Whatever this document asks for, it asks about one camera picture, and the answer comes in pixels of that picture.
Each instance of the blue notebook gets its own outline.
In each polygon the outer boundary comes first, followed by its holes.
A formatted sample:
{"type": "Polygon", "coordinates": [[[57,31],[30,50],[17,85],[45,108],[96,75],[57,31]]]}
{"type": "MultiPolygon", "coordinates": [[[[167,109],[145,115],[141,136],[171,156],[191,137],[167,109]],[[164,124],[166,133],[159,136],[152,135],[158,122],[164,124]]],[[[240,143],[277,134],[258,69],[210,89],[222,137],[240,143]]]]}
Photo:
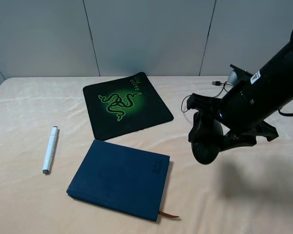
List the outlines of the blue notebook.
{"type": "Polygon", "coordinates": [[[169,156],[94,140],[67,188],[74,199],[156,221],[169,156]]]}

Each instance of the notebook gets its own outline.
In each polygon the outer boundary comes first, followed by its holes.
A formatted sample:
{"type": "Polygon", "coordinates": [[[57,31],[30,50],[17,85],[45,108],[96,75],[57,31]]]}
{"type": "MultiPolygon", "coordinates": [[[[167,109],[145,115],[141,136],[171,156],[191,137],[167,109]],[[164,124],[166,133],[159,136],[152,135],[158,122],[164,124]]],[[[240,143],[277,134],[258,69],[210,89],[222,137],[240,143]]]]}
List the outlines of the notebook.
{"type": "Polygon", "coordinates": [[[84,87],[94,138],[107,140],[173,120],[145,73],[84,87]]]}
{"type": "Polygon", "coordinates": [[[169,156],[94,140],[67,194],[74,199],[156,221],[169,156]]]}

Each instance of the beige tablecloth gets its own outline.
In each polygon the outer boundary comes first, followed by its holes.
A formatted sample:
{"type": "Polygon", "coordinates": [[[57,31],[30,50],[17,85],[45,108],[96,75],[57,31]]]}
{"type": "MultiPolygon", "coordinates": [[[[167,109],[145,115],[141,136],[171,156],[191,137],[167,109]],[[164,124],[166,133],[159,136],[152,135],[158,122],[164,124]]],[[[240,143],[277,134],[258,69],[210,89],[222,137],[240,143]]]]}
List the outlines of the beige tablecloth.
{"type": "MultiPolygon", "coordinates": [[[[214,96],[224,77],[150,77],[174,121],[108,142],[170,155],[161,210],[150,222],[75,201],[66,188],[93,133],[82,88],[116,78],[11,78],[0,86],[0,234],[293,234],[293,117],[267,122],[280,137],[228,150],[208,166],[188,143],[196,92],[214,96]],[[42,165],[52,126],[60,130],[50,175],[42,165]]],[[[285,111],[293,111],[293,102],[285,111]]]]}

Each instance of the white marker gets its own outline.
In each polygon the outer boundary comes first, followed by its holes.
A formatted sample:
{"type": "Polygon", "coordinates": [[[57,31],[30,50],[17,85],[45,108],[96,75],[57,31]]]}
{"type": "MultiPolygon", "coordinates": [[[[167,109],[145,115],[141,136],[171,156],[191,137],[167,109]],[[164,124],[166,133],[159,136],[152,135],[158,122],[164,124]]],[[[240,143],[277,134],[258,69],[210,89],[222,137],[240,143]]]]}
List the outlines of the white marker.
{"type": "Polygon", "coordinates": [[[50,165],[53,157],[55,142],[57,140],[58,127],[54,126],[51,131],[51,136],[48,143],[47,152],[45,153],[44,164],[42,168],[42,173],[48,174],[50,170],[50,165]]]}

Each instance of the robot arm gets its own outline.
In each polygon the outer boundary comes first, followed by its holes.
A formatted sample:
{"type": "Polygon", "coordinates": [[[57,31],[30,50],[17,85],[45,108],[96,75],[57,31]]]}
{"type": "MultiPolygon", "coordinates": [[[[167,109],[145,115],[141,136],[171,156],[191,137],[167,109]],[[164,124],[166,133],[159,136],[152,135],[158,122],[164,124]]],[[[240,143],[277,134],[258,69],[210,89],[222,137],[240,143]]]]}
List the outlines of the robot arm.
{"type": "Polygon", "coordinates": [[[231,67],[236,85],[222,99],[192,94],[187,100],[188,109],[198,110],[188,140],[202,164],[221,151],[255,145],[256,136],[278,137],[264,119],[293,100],[293,31],[290,42],[256,74],[231,67]],[[230,129],[225,135],[221,123],[230,129]]]}

